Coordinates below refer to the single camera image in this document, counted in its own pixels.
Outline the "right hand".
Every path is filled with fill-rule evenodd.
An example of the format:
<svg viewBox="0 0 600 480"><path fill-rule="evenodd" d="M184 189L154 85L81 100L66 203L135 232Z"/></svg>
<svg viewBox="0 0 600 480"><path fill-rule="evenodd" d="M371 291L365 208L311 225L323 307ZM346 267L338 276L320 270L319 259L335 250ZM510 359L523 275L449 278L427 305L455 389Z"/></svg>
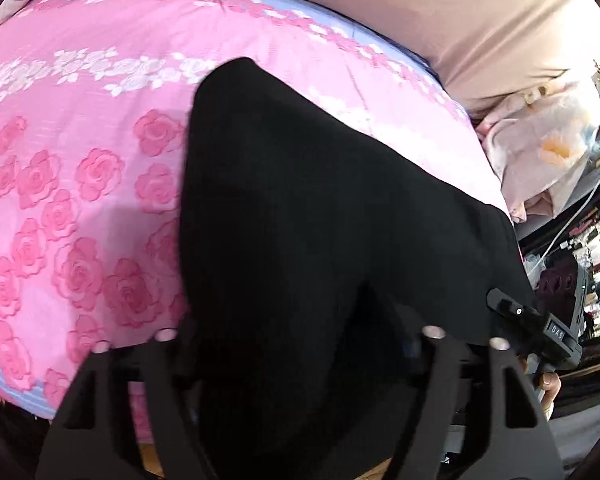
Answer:
<svg viewBox="0 0 600 480"><path fill-rule="evenodd" d="M524 366L524 372L531 377L535 384L536 396L545 418L550 419L554 413L555 400L562 388L560 377L550 366L541 365L535 354L530 354L521 363Z"/></svg>

